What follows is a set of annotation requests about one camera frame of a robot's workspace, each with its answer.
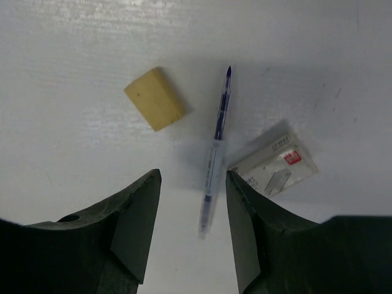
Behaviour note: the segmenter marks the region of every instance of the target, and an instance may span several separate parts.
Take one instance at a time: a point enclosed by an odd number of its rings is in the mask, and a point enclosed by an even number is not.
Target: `white box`
[[[298,139],[291,133],[281,136],[229,168],[253,189],[270,197],[318,172]]]

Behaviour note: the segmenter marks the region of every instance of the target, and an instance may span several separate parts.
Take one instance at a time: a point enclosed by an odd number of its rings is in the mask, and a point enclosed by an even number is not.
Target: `red logo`
[[[296,164],[297,162],[300,162],[302,160],[301,156],[298,154],[296,151],[292,151],[288,153],[284,159],[287,161],[288,164],[293,165]]]

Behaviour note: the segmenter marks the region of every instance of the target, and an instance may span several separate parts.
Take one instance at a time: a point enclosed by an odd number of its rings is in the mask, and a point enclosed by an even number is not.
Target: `white surface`
[[[237,293],[223,193],[197,239],[227,65],[228,152],[286,119],[320,169],[279,204],[390,214],[391,28],[388,0],[1,1],[0,217],[56,221],[160,168],[139,293]],[[156,65],[193,112],[155,134],[123,88]]]

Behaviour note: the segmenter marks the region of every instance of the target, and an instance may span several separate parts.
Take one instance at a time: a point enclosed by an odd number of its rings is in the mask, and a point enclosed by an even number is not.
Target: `screw hole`
[[[77,216],[76,214],[70,214],[69,216],[64,216],[58,222],[73,222],[79,218],[80,218],[80,216]]]

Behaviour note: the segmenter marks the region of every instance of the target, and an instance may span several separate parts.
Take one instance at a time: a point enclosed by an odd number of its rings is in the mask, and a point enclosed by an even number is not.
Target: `pen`
[[[208,162],[208,169],[205,182],[205,196],[203,198],[202,210],[200,212],[199,234],[204,237],[209,229],[215,196],[219,189],[219,175],[222,169],[224,156],[223,131],[227,115],[228,101],[230,99],[230,82],[232,78],[232,68],[229,66],[225,78],[220,106],[217,116],[214,143],[211,148],[211,155]]]

